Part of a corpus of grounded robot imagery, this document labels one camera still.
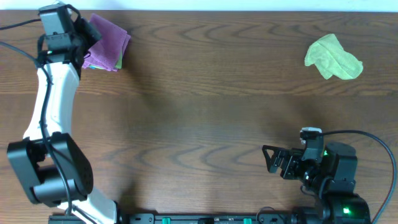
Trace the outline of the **purple microfiber cloth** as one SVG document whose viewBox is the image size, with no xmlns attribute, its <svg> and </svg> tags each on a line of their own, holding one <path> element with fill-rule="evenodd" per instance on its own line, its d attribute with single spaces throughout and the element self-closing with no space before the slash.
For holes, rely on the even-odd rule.
<svg viewBox="0 0 398 224">
<path fill-rule="evenodd" d="M 89 68 L 89 64 L 93 59 L 98 59 L 101 62 L 106 61 L 108 44 L 112 35 L 128 34 L 123 28 L 94 13 L 90 17 L 90 23 L 98 29 L 102 38 L 90 48 L 91 54 L 87 55 L 83 68 Z"/>
</svg>

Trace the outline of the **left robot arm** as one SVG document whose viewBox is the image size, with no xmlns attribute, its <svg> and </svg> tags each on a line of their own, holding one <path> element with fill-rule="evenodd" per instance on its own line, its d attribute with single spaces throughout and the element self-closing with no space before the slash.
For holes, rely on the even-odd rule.
<svg viewBox="0 0 398 224">
<path fill-rule="evenodd" d="M 8 145 L 7 158 L 31 203 L 83 223 L 118 223 L 116 202 L 95 188 L 91 164 L 71 136 L 84 57 L 100 34 L 81 16 L 39 16 L 45 33 L 32 59 L 39 80 L 34 112 L 22 140 Z"/>
</svg>

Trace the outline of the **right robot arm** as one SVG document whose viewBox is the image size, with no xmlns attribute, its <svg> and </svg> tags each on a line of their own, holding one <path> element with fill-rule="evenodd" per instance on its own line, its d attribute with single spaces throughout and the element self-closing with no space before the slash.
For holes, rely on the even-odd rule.
<svg viewBox="0 0 398 224">
<path fill-rule="evenodd" d="M 308 142 L 304 149 L 264 145 L 267 170 L 285 180 L 299 180 L 315 199 L 313 207 L 296 207 L 287 223 L 370 223 L 367 202 L 354 193 L 358 165 L 353 147 Z"/>
</svg>

